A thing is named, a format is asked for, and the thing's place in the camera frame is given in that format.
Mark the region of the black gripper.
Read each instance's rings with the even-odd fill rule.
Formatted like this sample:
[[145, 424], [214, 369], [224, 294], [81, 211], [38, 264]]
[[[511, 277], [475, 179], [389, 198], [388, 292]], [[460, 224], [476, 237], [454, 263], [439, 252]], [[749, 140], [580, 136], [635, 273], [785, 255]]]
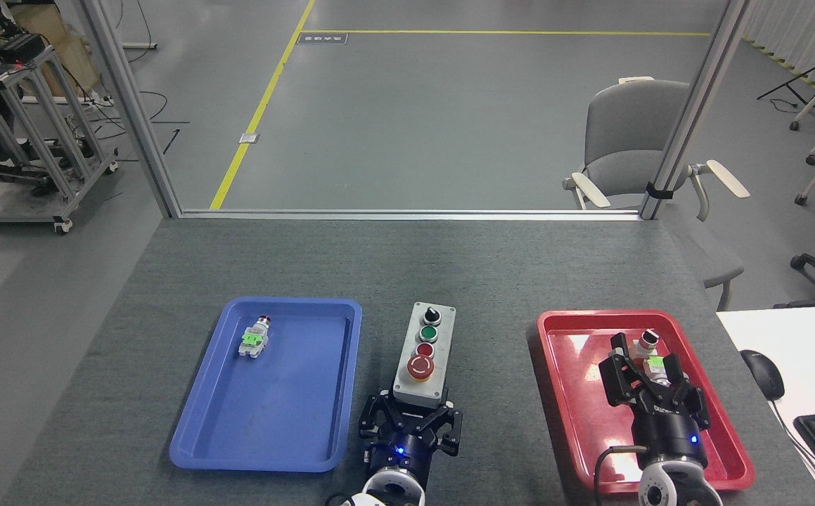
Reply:
[[444, 401], [413, 422], [412, 432], [404, 432], [409, 424], [394, 394], [381, 390], [368, 395], [359, 416], [359, 438], [368, 440], [366, 476], [394, 468], [427, 483], [437, 451], [449, 457], [461, 452], [463, 416], [452, 401]]
[[703, 468], [709, 461], [700, 432], [710, 428], [710, 416], [700, 387], [691, 384], [677, 353], [663, 358], [668, 387], [661, 403], [652, 397], [652, 387], [641, 366], [629, 352], [626, 334], [610, 338], [612, 349], [598, 365], [607, 403], [630, 406], [634, 444], [646, 451], [636, 458], [639, 468], [657, 462], [690, 461]]

